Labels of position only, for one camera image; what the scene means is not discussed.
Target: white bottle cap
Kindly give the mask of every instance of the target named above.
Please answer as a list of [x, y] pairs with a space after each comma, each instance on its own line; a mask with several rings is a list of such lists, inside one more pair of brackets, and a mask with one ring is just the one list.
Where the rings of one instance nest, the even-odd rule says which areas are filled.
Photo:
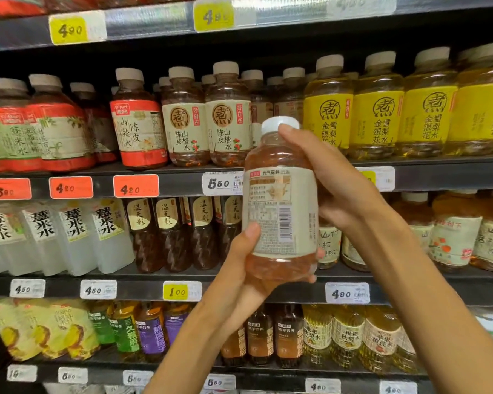
[[475, 48], [471, 59], [478, 60], [486, 57], [493, 57], [493, 43], [480, 45]]
[[51, 74], [30, 74], [29, 83], [35, 87], [37, 85], [52, 85], [62, 88], [62, 82], [57, 76]]
[[245, 70], [241, 73], [241, 78], [243, 80], [263, 80], [263, 71], [262, 70]]
[[73, 82], [69, 84], [69, 87], [71, 88], [71, 92], [95, 92], [95, 87], [90, 83]]
[[326, 55], [316, 61], [316, 71], [323, 68], [343, 68], [343, 55]]
[[162, 76], [159, 78], [159, 86], [161, 87], [170, 87], [172, 82], [168, 76]]
[[300, 123], [290, 116], [274, 116], [273, 118], [267, 118], [261, 125], [261, 135], [271, 132], [276, 132], [280, 124], [288, 124], [295, 129], [300, 128]]
[[184, 78], [189, 78], [189, 79], [195, 79], [196, 78], [193, 75], [193, 69], [188, 68], [186, 66], [174, 66], [174, 67], [168, 69], [168, 76], [170, 76], [171, 79], [174, 79], [177, 77], [184, 77]]
[[315, 80], [317, 78], [317, 73], [316, 72], [313, 72], [313, 73], [309, 73], [305, 76], [305, 81], [307, 83], [310, 83], [311, 81]]
[[201, 83], [204, 85], [214, 84], [216, 82], [216, 76], [213, 74], [204, 74], [201, 76]]
[[283, 70], [283, 79], [291, 77], [305, 77], [305, 69], [303, 68], [286, 68]]
[[266, 80], [266, 85], [282, 85], [283, 76], [272, 76]]
[[358, 72], [345, 72], [344, 75], [351, 80], [358, 80], [358, 77], [360, 76]]
[[232, 61], [221, 61], [214, 63], [214, 74], [220, 73], [235, 73], [239, 76], [239, 65]]
[[419, 66], [430, 61], [445, 61], [449, 59], [449, 47], [434, 47], [420, 51], [414, 59], [414, 66]]
[[462, 195], [473, 195], [478, 192], [478, 189], [457, 189], [451, 192], [461, 193]]
[[427, 202], [427, 192], [402, 192], [401, 197], [407, 202]]
[[115, 69], [115, 77], [119, 80], [139, 80], [145, 82], [145, 77], [142, 75], [142, 71], [134, 68], [118, 68]]
[[394, 65], [395, 61], [396, 52], [394, 51], [376, 52], [365, 59], [365, 68], [377, 65]]
[[26, 82], [22, 80], [6, 79], [0, 77], [0, 89], [19, 90], [27, 92], [27, 85]]

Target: plastic bottle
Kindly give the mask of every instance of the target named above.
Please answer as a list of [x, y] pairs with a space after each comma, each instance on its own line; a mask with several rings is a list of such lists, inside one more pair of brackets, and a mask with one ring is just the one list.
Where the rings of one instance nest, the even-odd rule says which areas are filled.
[[202, 166], [210, 162], [204, 94], [194, 85], [192, 68], [168, 70], [171, 90], [162, 97], [162, 113], [173, 164]]
[[400, 338], [401, 323], [395, 311], [388, 306], [367, 306], [363, 344], [359, 359], [362, 365], [378, 375], [389, 373], [393, 354]]
[[316, 61], [318, 77], [305, 88], [304, 127], [343, 154], [349, 146], [353, 81], [342, 74], [343, 56]]
[[223, 61], [213, 65], [216, 84], [205, 94], [210, 155], [222, 167], [242, 167], [252, 147], [250, 93], [239, 83], [239, 66]]
[[354, 83], [351, 158], [376, 160], [394, 152], [404, 96], [404, 79], [392, 71], [395, 60], [394, 51], [369, 55], [365, 74]]
[[14, 204], [20, 223], [34, 239], [38, 262], [44, 275], [58, 274], [66, 269], [65, 256], [60, 249], [49, 204], [45, 201]]
[[362, 345], [365, 309], [355, 305], [336, 305], [333, 316], [332, 359], [342, 368], [349, 369]]
[[306, 360], [312, 366], [328, 362], [332, 334], [332, 314], [326, 304], [303, 304], [303, 342]]
[[95, 165], [84, 112], [62, 93], [60, 79], [30, 74], [29, 82], [35, 93], [28, 111], [34, 114], [32, 124], [40, 141], [44, 170], [74, 171]]
[[219, 256], [223, 263], [227, 258], [232, 240], [241, 233], [243, 197], [214, 196], [212, 200], [219, 236]]
[[103, 274], [133, 263], [133, 247], [121, 199], [87, 201], [85, 223], [91, 233], [97, 267]]
[[161, 109], [144, 89], [142, 72], [115, 70], [119, 90], [110, 102], [122, 164], [131, 170], [162, 167], [168, 163]]
[[449, 47], [420, 51], [414, 66], [415, 72], [404, 79], [396, 154], [413, 158], [438, 156], [451, 124], [457, 72], [451, 68]]
[[295, 118], [302, 128], [305, 84], [305, 69], [297, 67], [283, 70], [283, 87], [274, 100], [274, 116]]
[[183, 198], [184, 218], [190, 227], [193, 265], [209, 270], [219, 264], [216, 232], [212, 226], [212, 199], [209, 196]]
[[274, 105], [264, 87], [261, 70], [246, 70], [241, 73], [241, 78], [248, 87], [252, 100], [252, 147], [255, 148], [261, 140], [261, 125], [267, 118], [274, 116]]
[[142, 352], [147, 362], [160, 362], [168, 349], [163, 311], [164, 303], [143, 302], [140, 312], [135, 317]]
[[279, 136], [280, 124], [299, 128], [295, 118], [265, 120], [261, 143], [245, 162], [243, 229], [250, 221], [266, 227], [245, 268], [261, 279], [298, 280], [317, 265], [316, 178], [303, 151]]
[[429, 253], [435, 226], [435, 216], [433, 209], [427, 205], [427, 198], [427, 192], [402, 192], [401, 199], [392, 204], [393, 209], [409, 224], [426, 254]]
[[473, 51], [472, 64], [458, 74], [458, 92], [444, 153], [493, 152], [493, 43]]
[[39, 271], [35, 243], [9, 203], [0, 203], [0, 257], [11, 275], [30, 274]]
[[223, 363], [228, 367], [243, 366], [246, 362], [246, 338], [245, 327], [241, 326], [237, 331], [232, 333], [221, 347], [221, 357]]
[[153, 212], [153, 200], [124, 200], [126, 215], [133, 237], [135, 264], [141, 273], [151, 273], [164, 267], [161, 257], [157, 219]]
[[29, 94], [22, 80], [0, 78], [0, 132], [6, 168], [16, 173], [41, 171], [42, 157], [35, 121], [28, 112]]
[[117, 350], [124, 362], [144, 361], [135, 325], [141, 306], [136, 301], [115, 301], [109, 314]]
[[297, 368], [303, 355], [303, 309], [299, 304], [282, 304], [274, 318], [277, 363]]
[[51, 221], [68, 273], [80, 276], [97, 268], [91, 230], [85, 223], [86, 210], [79, 201], [57, 201], [51, 204]]
[[190, 227], [182, 198], [160, 198], [154, 205], [159, 233], [160, 263], [170, 272], [181, 272], [192, 264]]
[[109, 163], [118, 160], [120, 153], [113, 120], [109, 109], [97, 96], [95, 87], [90, 83], [79, 82], [70, 83], [69, 86], [84, 111], [97, 161]]
[[250, 361], [257, 366], [266, 365], [274, 354], [274, 324], [265, 305], [260, 305], [246, 322]]
[[482, 222], [477, 190], [447, 191], [433, 201], [436, 223], [429, 256], [443, 271], [467, 266]]

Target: price tag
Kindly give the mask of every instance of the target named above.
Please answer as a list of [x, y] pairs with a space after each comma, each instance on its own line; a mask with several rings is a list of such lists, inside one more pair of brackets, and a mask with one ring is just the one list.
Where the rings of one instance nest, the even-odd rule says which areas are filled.
[[203, 173], [203, 193], [206, 196], [243, 194], [243, 171]]
[[380, 380], [380, 394], [417, 394], [418, 386], [414, 381]]
[[232, 29], [232, 0], [196, 0], [193, 5], [193, 25], [197, 32]]
[[236, 376], [235, 375], [219, 375], [211, 373], [204, 381], [203, 389], [206, 390], [235, 390]]
[[113, 176], [113, 193], [117, 198], [157, 198], [157, 174], [126, 174]]
[[33, 383], [37, 381], [36, 365], [16, 365], [11, 364], [7, 367], [7, 381], [25, 381]]
[[117, 298], [117, 281], [109, 279], [80, 281], [80, 298], [85, 300], [110, 300]]
[[49, 195], [52, 199], [91, 199], [93, 197], [93, 179], [88, 176], [51, 177]]
[[88, 384], [88, 370], [86, 368], [58, 368], [58, 382], [69, 384]]
[[320, 394], [341, 394], [342, 382], [340, 379], [319, 379], [307, 377], [305, 379], [305, 392], [317, 392]]
[[108, 33], [104, 11], [50, 15], [49, 34], [54, 45], [105, 41]]
[[380, 192], [394, 191], [395, 170], [393, 166], [356, 167]]
[[32, 196], [29, 178], [0, 178], [0, 201], [30, 200]]
[[9, 286], [9, 297], [43, 298], [45, 294], [45, 279], [11, 279], [11, 285]]
[[202, 294], [201, 282], [165, 280], [162, 284], [162, 298], [167, 302], [199, 302]]
[[122, 372], [122, 383], [125, 386], [146, 386], [153, 372], [148, 370], [125, 370]]
[[371, 292], [366, 282], [328, 282], [325, 284], [325, 300], [330, 304], [369, 304]]

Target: orange price tag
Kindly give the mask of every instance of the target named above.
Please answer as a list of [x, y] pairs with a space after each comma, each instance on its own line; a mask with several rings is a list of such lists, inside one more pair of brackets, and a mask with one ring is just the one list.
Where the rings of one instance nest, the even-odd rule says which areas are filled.
[[93, 180], [88, 175], [51, 177], [49, 196], [52, 199], [90, 199], [93, 197]]
[[30, 200], [32, 196], [29, 178], [0, 178], [0, 201]]
[[116, 198], [156, 198], [159, 196], [157, 174], [114, 175], [113, 193]]

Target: yellow bottle label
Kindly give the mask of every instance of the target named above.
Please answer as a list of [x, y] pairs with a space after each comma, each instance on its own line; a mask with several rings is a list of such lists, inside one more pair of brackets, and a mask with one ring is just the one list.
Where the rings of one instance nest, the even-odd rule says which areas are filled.
[[403, 91], [380, 91], [354, 97], [351, 145], [394, 145]]
[[351, 130], [352, 94], [327, 94], [305, 98], [303, 128], [329, 144], [347, 149]]
[[405, 93], [398, 142], [445, 142], [458, 87], [447, 85]]
[[447, 139], [493, 140], [493, 84], [468, 85], [458, 90]]

